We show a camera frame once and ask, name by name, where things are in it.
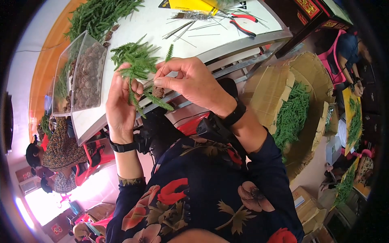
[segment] orange wall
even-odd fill
[[[64,8],[62,13],[57,18],[53,27],[51,28],[42,50],[59,45],[56,48],[42,51],[39,54],[37,64],[35,66],[34,75],[32,77],[31,90],[30,90],[30,102],[28,105],[29,113],[29,134],[30,140],[32,136],[37,132],[37,125],[39,120],[44,115],[44,100],[57,68],[58,58],[63,50],[70,44],[69,39],[64,38],[64,34],[68,32],[70,22],[68,18],[72,18],[72,14],[69,12],[74,11],[80,3],[85,3],[86,0],[71,0],[69,4]]]

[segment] red handled pliers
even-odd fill
[[[235,18],[244,18],[244,19],[249,19],[253,22],[256,22],[258,23],[258,19],[256,19],[254,16],[251,16],[251,15],[246,15],[246,14],[228,14],[222,10],[219,9],[220,12],[224,13],[225,15],[222,15],[222,14],[216,14],[217,16],[221,16],[221,17],[227,17],[230,19],[230,23],[235,25],[235,27],[238,28],[238,30],[240,30],[241,32],[245,33],[246,35],[250,36],[250,37],[256,37],[257,35],[254,34],[253,32],[249,31],[249,30],[246,30],[244,28],[242,28],[236,21],[235,21]]]

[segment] black wristband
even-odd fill
[[[222,120],[222,123],[226,128],[229,128],[235,124],[246,112],[246,106],[243,104],[243,102],[238,98],[235,98],[235,100],[237,101],[237,107],[231,114]]]
[[[132,150],[135,150],[139,147],[138,143],[136,143],[136,142],[128,143],[128,144],[118,144],[118,143],[112,142],[111,139],[109,140],[109,144],[111,145],[111,148],[115,152],[118,152],[118,153],[132,151]]]

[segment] wrist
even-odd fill
[[[110,131],[109,138],[111,139],[112,143],[117,143],[117,144],[128,144],[134,142],[133,131],[126,134]]]
[[[224,119],[236,109],[238,103],[231,95],[226,96],[222,102],[221,105],[215,109],[211,109],[211,111],[221,119]]]

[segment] electrical cord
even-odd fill
[[[23,50],[23,51],[16,51],[15,53],[18,53],[18,52],[42,52],[42,51],[47,51],[47,50],[51,50],[51,49],[54,49],[54,48],[59,47],[60,45],[62,45],[62,44],[65,43],[66,41],[67,41],[67,39],[64,40],[63,42],[59,43],[58,45],[55,45],[55,46],[53,46],[53,47],[46,48],[46,49],[40,50],[40,51]]]
[[[188,116],[188,117],[181,118],[181,119],[179,119],[178,121],[176,121],[176,122],[173,124],[173,126],[176,125],[178,122],[180,122],[180,121],[182,121],[182,120],[185,120],[185,119],[188,119],[188,118],[192,118],[192,117],[194,117],[194,116],[201,115],[201,114],[204,114],[204,113],[207,113],[207,112],[209,112],[209,111],[204,111],[204,112],[200,112],[200,113],[198,113],[198,114],[196,114],[196,115],[191,115],[191,116]]]

